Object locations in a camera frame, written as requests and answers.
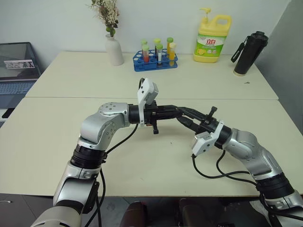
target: bottle label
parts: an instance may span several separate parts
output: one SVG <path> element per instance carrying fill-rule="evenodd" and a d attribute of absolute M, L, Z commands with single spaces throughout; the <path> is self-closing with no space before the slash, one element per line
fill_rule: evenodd
<path fill-rule="evenodd" d="M 158 61 L 162 61 L 162 52 L 158 53 Z"/>
<path fill-rule="evenodd" d="M 198 34 L 195 55 L 205 57 L 219 57 L 226 36 L 212 36 Z"/>

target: test tube rack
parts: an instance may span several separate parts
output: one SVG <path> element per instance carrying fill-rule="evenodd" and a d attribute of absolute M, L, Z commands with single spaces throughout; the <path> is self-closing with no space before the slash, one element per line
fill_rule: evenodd
<path fill-rule="evenodd" d="M 170 61 L 166 49 L 163 49 L 163 51 L 162 51 L 161 64 L 158 64 L 160 61 L 157 61 L 157 56 L 155 54 L 155 50 L 149 50 L 149 56 L 150 56 L 149 62 L 144 62 L 142 51 L 138 51 L 134 55 L 133 62 L 134 62 L 134 70 L 136 72 L 150 71 L 150 70 L 165 70 L 165 69 L 172 69 L 172 68 L 178 67 L 177 55 L 175 54 L 174 61 Z"/>

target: flower vase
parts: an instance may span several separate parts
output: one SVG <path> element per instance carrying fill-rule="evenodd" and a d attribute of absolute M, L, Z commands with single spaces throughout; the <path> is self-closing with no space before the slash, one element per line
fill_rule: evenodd
<path fill-rule="evenodd" d="M 114 37 L 111 37 L 110 34 L 107 34 L 105 37 L 107 38 L 105 49 L 108 53 L 110 63 L 112 65 L 122 65 L 124 59 L 120 43 Z"/>

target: green test tube cap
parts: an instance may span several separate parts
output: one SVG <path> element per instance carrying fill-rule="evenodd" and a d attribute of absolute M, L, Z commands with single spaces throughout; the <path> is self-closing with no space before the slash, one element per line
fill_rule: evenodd
<path fill-rule="evenodd" d="M 141 45 L 146 45 L 147 44 L 147 40 L 146 39 L 142 39 L 141 40 Z"/>
<path fill-rule="evenodd" d="M 157 50 L 162 50 L 163 49 L 163 45 L 162 44 L 156 44 L 156 48 L 157 48 Z"/>
<path fill-rule="evenodd" d="M 155 39 L 153 40 L 153 42 L 154 42 L 155 44 L 159 44 L 159 43 L 161 43 L 161 39 L 155 38 Z"/>
<path fill-rule="evenodd" d="M 168 43 L 172 43 L 172 42 L 174 41 L 174 38 L 173 38 L 173 37 L 168 37 L 168 38 L 166 39 L 166 41 L 167 41 Z"/>
<path fill-rule="evenodd" d="M 148 51 L 149 49 L 150 49 L 150 47 L 146 44 L 142 46 L 143 51 Z"/>

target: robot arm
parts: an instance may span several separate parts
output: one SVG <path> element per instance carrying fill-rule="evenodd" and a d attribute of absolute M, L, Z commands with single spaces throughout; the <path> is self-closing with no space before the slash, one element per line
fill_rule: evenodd
<path fill-rule="evenodd" d="M 289 211 L 293 207 L 303 207 L 298 191 L 292 188 L 274 157 L 258 144 L 253 134 L 218 122 L 213 118 L 215 107 L 204 115 L 186 107 L 157 106 L 153 101 L 157 93 L 156 85 L 146 79 L 138 91 L 138 105 L 106 103 L 85 119 L 76 149 L 54 195 L 54 207 L 46 210 L 32 227 L 42 224 L 44 227 L 79 227 L 81 213 L 88 213 L 93 208 L 99 187 L 96 178 L 107 158 L 106 149 L 114 133 L 144 121 L 153 126 L 154 134 L 158 134 L 157 120 L 172 118 L 196 133 L 192 148 L 195 156 L 216 146 L 240 160 L 256 180 L 257 189 L 271 209 Z"/>

